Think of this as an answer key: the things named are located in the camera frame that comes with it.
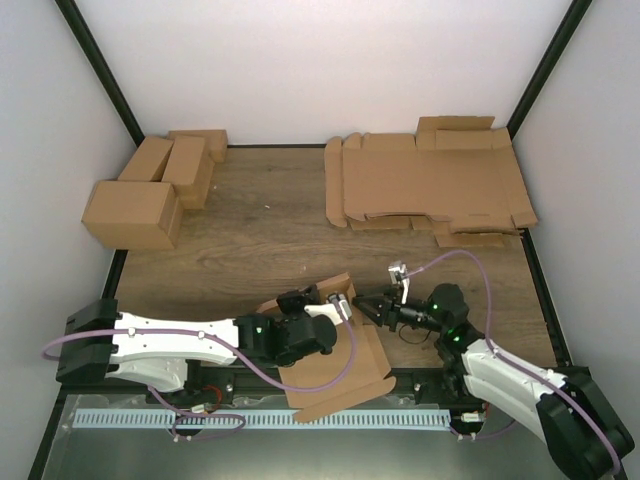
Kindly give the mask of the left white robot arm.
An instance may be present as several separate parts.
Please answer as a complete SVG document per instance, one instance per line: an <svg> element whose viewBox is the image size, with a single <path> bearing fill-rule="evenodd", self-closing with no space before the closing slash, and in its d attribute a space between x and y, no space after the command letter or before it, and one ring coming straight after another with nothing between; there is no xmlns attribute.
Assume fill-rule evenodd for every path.
<svg viewBox="0 0 640 480"><path fill-rule="evenodd" d="M203 395L205 382L188 369L191 362L291 366L331 353L339 326L351 317L344 295L322 299L314 286L287 292L276 305L276 313L187 322L121 312L116 300L97 300L67 319L56 379L80 385L119 378L191 404Z"/></svg>

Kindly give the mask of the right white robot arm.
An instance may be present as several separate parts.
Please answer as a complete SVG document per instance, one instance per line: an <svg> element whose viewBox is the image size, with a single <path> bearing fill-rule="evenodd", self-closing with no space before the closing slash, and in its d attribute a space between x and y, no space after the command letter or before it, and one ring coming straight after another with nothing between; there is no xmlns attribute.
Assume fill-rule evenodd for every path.
<svg viewBox="0 0 640 480"><path fill-rule="evenodd" d="M358 295L353 304L379 327L398 325L438 333L444 389L458 403L475 397L526 427L571 479L599 479L618 469L635 442L593 379L526 362L490 343L468 319L469 307L454 284L437 286L428 299L394 286Z"/></svg>

